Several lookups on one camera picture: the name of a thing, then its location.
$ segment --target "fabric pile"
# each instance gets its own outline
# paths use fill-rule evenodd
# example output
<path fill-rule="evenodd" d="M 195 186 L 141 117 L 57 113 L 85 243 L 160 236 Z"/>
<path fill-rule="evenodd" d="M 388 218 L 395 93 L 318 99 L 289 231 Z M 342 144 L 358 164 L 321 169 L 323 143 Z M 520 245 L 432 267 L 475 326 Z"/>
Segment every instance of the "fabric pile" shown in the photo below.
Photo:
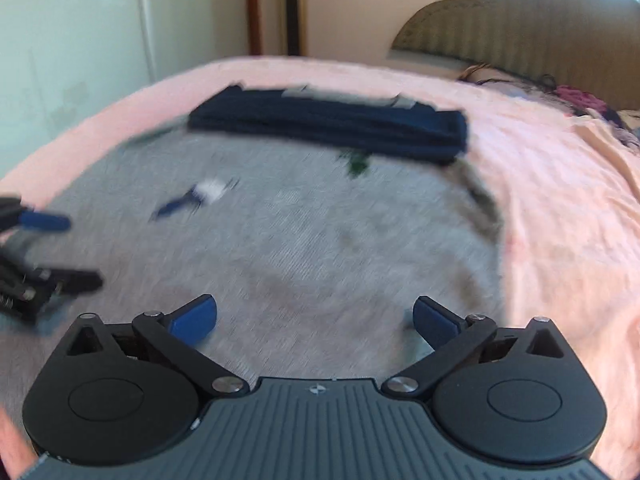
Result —
<path fill-rule="evenodd" d="M 623 146 L 640 156 L 640 124 L 628 120 L 638 112 L 616 111 L 590 92 L 557 85 L 551 75 L 544 76 L 540 81 L 531 81 L 496 70 L 487 64 L 478 64 L 466 69 L 458 79 L 556 108 L 568 116 L 600 119 L 609 125 L 611 134 Z"/>
<path fill-rule="evenodd" d="M 452 163 L 466 151 L 467 139 L 460 111 L 436 111 L 401 96 L 367 102 L 311 88 L 292 92 L 229 86 L 190 114 L 189 127 L 306 140 L 437 164 Z"/>

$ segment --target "black circular housing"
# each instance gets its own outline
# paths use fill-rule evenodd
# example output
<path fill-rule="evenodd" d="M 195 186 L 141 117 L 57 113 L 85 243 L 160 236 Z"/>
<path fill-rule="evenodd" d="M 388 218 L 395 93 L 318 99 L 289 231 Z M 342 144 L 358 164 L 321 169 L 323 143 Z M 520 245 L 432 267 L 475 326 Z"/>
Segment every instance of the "black circular housing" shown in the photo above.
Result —
<path fill-rule="evenodd" d="M 99 353 L 45 367 L 22 410 L 36 448 L 73 463 L 148 458 L 184 436 L 198 414 L 193 385 L 160 365 Z"/>
<path fill-rule="evenodd" d="M 436 388 L 433 414 L 463 447 L 523 465 L 588 454 L 606 421 L 602 397 L 580 367 L 533 355 L 451 374 Z"/>

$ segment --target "pink bedspread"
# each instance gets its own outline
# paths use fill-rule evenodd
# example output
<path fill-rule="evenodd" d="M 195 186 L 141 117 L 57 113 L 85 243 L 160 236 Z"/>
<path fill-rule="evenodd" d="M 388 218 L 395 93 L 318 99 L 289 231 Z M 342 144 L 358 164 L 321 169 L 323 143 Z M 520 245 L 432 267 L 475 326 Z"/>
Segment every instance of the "pink bedspread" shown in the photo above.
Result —
<path fill-rule="evenodd" d="M 549 316 L 609 410 L 593 459 L 610 476 L 640 470 L 640 160 L 595 120 L 475 86 L 365 66 L 293 59 L 213 63 L 143 89 L 41 148 L 0 181 L 46 205 L 134 134 L 185 114 L 231 83 L 312 84 L 371 96 L 399 92 L 462 108 L 469 159 L 502 208 L 508 319 Z"/>

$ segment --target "gray carpet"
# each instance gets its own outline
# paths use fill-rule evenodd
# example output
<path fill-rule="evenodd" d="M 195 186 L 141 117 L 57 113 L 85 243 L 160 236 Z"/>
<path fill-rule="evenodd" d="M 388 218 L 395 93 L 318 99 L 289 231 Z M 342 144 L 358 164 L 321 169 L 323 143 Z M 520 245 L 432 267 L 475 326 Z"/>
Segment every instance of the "gray carpet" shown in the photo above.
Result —
<path fill-rule="evenodd" d="M 348 176 L 338 150 L 179 128 L 119 147 L 50 206 L 63 235 L 9 241 L 34 263 L 98 267 L 103 291 L 37 329 L 0 323 L 0 401 L 16 421 L 31 382 L 82 312 L 129 322 L 208 292 L 219 321 L 201 350 L 258 375 L 385 378 L 424 352 L 403 312 L 427 294 L 500 320 L 500 215 L 465 162 L 446 170 L 373 157 Z M 207 178 L 238 186 L 192 213 L 150 222 Z"/>

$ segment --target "folded navy blue clothing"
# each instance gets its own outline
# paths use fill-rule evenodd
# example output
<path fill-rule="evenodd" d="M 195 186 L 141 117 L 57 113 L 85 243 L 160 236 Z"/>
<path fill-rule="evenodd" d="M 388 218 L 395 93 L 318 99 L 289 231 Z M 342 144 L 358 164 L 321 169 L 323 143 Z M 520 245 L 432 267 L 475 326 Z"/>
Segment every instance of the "folded navy blue clothing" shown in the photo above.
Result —
<path fill-rule="evenodd" d="M 229 86 L 198 106 L 190 129 L 318 142 L 368 153 L 450 164 L 466 151 L 467 129 L 459 111 L 376 107 L 284 97 L 283 90 Z"/>

